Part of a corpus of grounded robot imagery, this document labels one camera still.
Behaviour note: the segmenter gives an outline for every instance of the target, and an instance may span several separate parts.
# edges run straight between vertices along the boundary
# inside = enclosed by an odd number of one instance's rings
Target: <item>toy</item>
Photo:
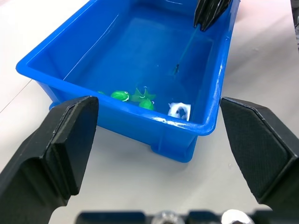
[[[126,102],[130,99],[130,94],[126,91],[115,91],[111,94],[111,97]]]
[[[181,118],[184,120],[189,121],[190,118],[190,111],[191,111],[191,105],[189,104],[183,104],[183,103],[171,103],[168,104],[170,109],[168,111],[168,115],[172,116],[174,118]]]
[[[140,107],[143,107],[145,109],[149,109],[151,111],[154,110],[154,102],[152,102],[151,100],[149,99],[144,99],[140,102],[139,104]]]
[[[150,95],[146,88],[144,88],[144,94],[141,94],[138,88],[136,88],[135,94],[132,96],[131,101],[141,103],[144,99],[149,99],[152,101],[155,97],[156,95]]]

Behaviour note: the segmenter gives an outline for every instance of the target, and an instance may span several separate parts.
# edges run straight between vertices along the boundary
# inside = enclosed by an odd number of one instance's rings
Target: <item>water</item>
[[[198,31],[173,71],[194,32],[191,16],[135,5],[118,16],[107,37],[97,43],[73,69],[66,81],[111,95],[114,91],[134,94],[147,88],[155,94],[155,111],[167,114],[170,103],[194,105],[212,42]]]

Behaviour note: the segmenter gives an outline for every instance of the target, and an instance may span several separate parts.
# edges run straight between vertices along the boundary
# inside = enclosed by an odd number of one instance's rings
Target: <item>white table surface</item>
[[[0,171],[43,121],[51,100],[16,63],[87,0],[0,0]],[[287,0],[240,4],[222,95],[269,107],[299,136],[299,55]],[[188,164],[98,127],[81,191],[50,224],[83,210],[208,209],[250,212],[258,205],[230,151],[221,111]]]

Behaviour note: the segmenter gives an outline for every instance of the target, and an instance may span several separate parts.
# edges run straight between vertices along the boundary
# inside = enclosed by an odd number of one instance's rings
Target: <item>green starfish toy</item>
[[[155,97],[156,95],[150,95],[146,88],[144,88],[144,94],[141,94],[136,88],[135,94],[131,97],[131,100],[133,102],[141,103],[144,99],[149,99],[150,101],[152,101]]]
[[[126,91],[115,91],[111,94],[111,97],[125,102],[130,99],[130,94]]]
[[[151,111],[154,110],[154,102],[150,101],[149,99],[142,100],[139,106],[145,109],[149,109]]]

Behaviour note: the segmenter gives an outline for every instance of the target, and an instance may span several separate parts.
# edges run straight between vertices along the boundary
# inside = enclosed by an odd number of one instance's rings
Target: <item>metal screw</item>
[[[185,222],[173,211],[161,211],[154,216],[151,224],[185,224]]]

